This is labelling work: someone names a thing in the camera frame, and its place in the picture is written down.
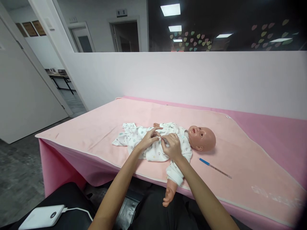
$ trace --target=doll head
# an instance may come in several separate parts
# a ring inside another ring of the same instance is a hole
[[[188,133],[192,148],[201,152],[206,152],[215,147],[216,138],[211,129],[206,127],[191,126]]]

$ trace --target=pink blanket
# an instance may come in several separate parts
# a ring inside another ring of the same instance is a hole
[[[122,131],[124,122],[149,127],[154,122],[169,121],[186,128],[209,127],[215,133],[215,150],[207,154],[194,151],[191,165],[219,200],[287,226],[295,224],[306,191],[225,114],[118,99],[36,136],[121,167],[128,157],[127,149],[111,142]],[[204,165],[198,157],[233,179]],[[143,160],[136,174],[166,182],[168,164]],[[182,187],[189,190],[186,182]]]

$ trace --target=door frame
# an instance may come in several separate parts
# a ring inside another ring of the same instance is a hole
[[[85,27],[86,31],[87,31],[87,36],[89,37],[89,41],[90,41],[90,45],[91,45],[91,48],[92,48],[92,51],[93,53],[95,53],[95,47],[94,47],[94,43],[93,43],[93,40],[92,40],[92,37],[91,37],[91,34],[90,34],[90,31],[89,31],[89,28],[87,26],[87,23],[86,22],[76,22],[76,23],[71,23],[71,24],[68,24],[67,25],[68,29],[69,29],[69,32],[70,32],[70,35],[72,36],[72,39],[74,41],[74,44],[76,46],[76,48],[79,50],[78,46],[77,46],[77,43],[76,43],[76,40],[75,40],[75,37],[73,35],[73,32],[71,31],[72,29],[76,29],[76,28],[82,28],[82,27]]]
[[[115,40],[115,37],[114,37],[113,25],[114,24],[126,23],[126,22],[137,22],[137,26],[138,26],[138,48],[139,48],[139,51],[142,52],[140,16],[136,15],[136,16],[128,16],[128,17],[122,17],[122,18],[110,18],[110,19],[107,19],[107,22],[108,22],[109,27],[110,27],[111,38],[112,38],[112,41],[113,41],[113,46],[114,46],[115,52],[118,52],[118,50],[117,50],[116,40]]]
[[[44,67],[42,66],[42,64],[40,63],[38,58],[36,57],[35,53],[31,49],[31,47],[29,46],[29,44],[27,43],[27,41],[25,40],[25,38],[23,37],[23,35],[19,31],[19,29],[17,28],[13,19],[11,18],[11,16],[9,15],[9,13],[7,12],[7,10],[2,5],[1,2],[0,2],[0,19],[3,21],[5,26],[8,28],[9,32],[12,34],[12,36],[16,40],[16,42],[18,41],[20,43],[20,45],[23,48],[23,52],[25,53],[25,55],[27,56],[27,58],[29,59],[31,64],[34,66],[34,68],[36,69],[36,71],[38,72],[40,77],[43,79],[43,81],[45,82],[47,87],[50,89],[52,94],[55,96],[57,101],[60,103],[60,105],[62,105],[62,107],[64,108],[67,115],[68,116],[73,115],[74,113],[71,111],[71,109],[69,108],[69,106],[65,102],[64,98],[59,93],[58,89],[56,88],[56,86],[52,82],[51,78],[49,77],[49,75],[45,71]]]

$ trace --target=table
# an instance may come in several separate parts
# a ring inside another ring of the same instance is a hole
[[[68,75],[60,75],[58,73],[49,73],[48,75],[54,81],[54,83],[57,85],[58,89],[65,89],[65,88],[60,88],[58,86],[57,82],[55,81],[55,78],[56,79],[63,79],[65,81],[66,85],[68,86],[69,90],[71,91],[71,93],[74,94],[73,90],[70,88],[70,86],[68,84],[69,82],[71,82]]]

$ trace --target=charging cable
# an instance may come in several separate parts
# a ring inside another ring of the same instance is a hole
[[[86,213],[89,215],[89,218],[91,219],[91,221],[93,221],[93,218],[91,217],[91,215],[90,215],[89,211],[84,210],[84,209],[81,209],[81,208],[72,208],[72,209],[69,209],[69,208],[63,208],[62,213],[66,212],[66,211],[70,211],[70,210],[75,210],[75,209],[78,209],[78,210],[80,210],[80,211],[84,211],[84,212],[86,212]]]

